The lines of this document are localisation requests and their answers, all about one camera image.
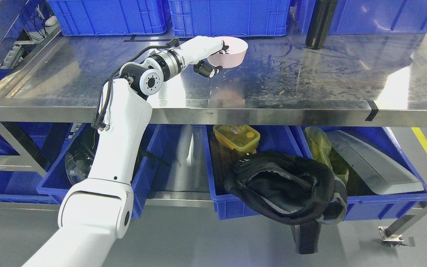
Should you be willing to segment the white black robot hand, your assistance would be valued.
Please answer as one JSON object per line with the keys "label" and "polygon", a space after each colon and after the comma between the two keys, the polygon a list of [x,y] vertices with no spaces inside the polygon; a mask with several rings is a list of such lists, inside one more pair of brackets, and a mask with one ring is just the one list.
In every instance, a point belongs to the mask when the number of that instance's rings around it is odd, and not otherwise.
{"label": "white black robot hand", "polygon": [[196,36],[185,41],[176,48],[176,53],[180,56],[179,73],[184,71],[188,65],[193,65],[195,73],[212,78],[219,74],[223,67],[212,66],[204,59],[221,51],[227,52],[228,49],[229,46],[219,37]]}

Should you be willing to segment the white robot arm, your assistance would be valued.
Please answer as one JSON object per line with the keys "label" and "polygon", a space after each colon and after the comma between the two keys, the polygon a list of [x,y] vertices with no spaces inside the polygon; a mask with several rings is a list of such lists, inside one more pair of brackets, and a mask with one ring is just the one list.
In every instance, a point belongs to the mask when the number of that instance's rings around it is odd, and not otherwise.
{"label": "white robot arm", "polygon": [[100,92],[92,126],[99,133],[92,167],[69,189],[58,213],[58,230],[25,267],[100,267],[126,234],[134,205],[132,178],[141,139],[152,117],[146,96],[198,60],[180,45],[150,46],[142,63],[129,60]]}

